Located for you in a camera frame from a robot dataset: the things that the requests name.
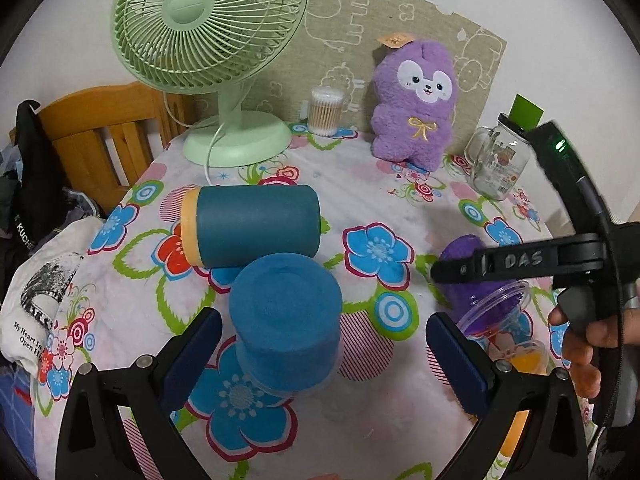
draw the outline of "green fan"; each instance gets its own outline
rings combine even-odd
[[[292,38],[306,3],[116,0],[114,46],[124,66],[153,88],[218,92],[219,116],[191,128],[184,155],[202,166],[245,166],[277,155],[290,143],[285,123],[264,112],[242,111],[241,103],[254,76]]]

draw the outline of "yellow bow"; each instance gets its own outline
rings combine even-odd
[[[411,117],[409,118],[409,126],[413,126],[414,128],[418,128],[418,131],[415,133],[415,135],[412,137],[412,139],[415,139],[415,137],[419,136],[420,134],[422,134],[422,138],[424,140],[426,140],[427,142],[429,142],[429,139],[427,138],[427,130],[429,130],[430,132],[434,132],[435,130],[438,129],[438,125],[436,123],[423,123],[422,120],[420,120],[417,117]]]

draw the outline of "blue gripper pad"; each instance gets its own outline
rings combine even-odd
[[[160,406],[165,413],[175,412],[184,406],[221,336],[220,313],[213,308],[203,308],[187,330],[181,336],[171,338],[158,354],[158,359],[164,354],[172,361],[168,363],[164,377],[160,377]],[[171,359],[172,346],[179,351],[174,359]]]
[[[484,416],[489,410],[490,391],[495,383],[491,360],[476,343],[468,341],[444,313],[429,318],[426,337],[462,409],[479,418]]]

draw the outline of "fan stand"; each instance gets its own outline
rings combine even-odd
[[[291,143],[291,131],[272,114],[242,111],[243,86],[233,84],[218,92],[220,115],[191,127],[184,142],[184,156],[191,162],[210,168],[248,166],[282,153]],[[207,153],[211,139],[224,124],[218,140]]]

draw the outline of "jar handle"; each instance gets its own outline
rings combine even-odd
[[[471,136],[465,148],[465,158],[471,164],[475,164],[476,160],[478,160],[480,150],[482,150],[482,146],[487,142],[492,131],[493,130],[487,126],[480,126]]]

